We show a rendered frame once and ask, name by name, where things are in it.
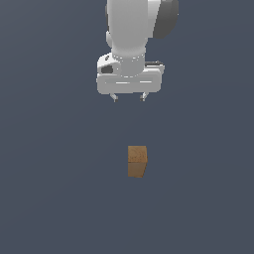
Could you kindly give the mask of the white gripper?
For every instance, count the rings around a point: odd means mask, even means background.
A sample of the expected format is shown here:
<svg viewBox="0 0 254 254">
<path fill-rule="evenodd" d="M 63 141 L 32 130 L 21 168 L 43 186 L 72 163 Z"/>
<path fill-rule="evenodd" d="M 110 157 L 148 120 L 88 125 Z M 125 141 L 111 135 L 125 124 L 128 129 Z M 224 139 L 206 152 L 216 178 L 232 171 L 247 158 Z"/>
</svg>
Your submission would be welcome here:
<svg viewBox="0 0 254 254">
<path fill-rule="evenodd" d="M 99 58 L 97 62 L 97 91 L 101 94 L 110 94 L 114 102 L 118 102 L 118 96 L 114 93 L 143 92 L 140 101 L 144 102 L 149 92 L 157 92 L 161 89 L 162 75 L 165 66 L 163 63 L 144 62 L 144 57 L 139 56 L 131 60 L 144 65 L 141 73 L 136 75 L 122 74 L 122 59 L 116 60 L 111 53 Z"/>
</svg>

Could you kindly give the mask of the brown wooden cube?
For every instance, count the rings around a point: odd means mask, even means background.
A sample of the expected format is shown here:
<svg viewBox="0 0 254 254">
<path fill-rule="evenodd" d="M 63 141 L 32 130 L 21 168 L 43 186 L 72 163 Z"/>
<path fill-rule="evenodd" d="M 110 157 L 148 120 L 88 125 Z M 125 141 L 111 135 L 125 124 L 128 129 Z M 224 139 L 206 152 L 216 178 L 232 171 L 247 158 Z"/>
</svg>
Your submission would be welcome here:
<svg viewBox="0 0 254 254">
<path fill-rule="evenodd" d="M 142 178 L 148 164 L 146 146 L 128 147 L 128 176 Z"/>
</svg>

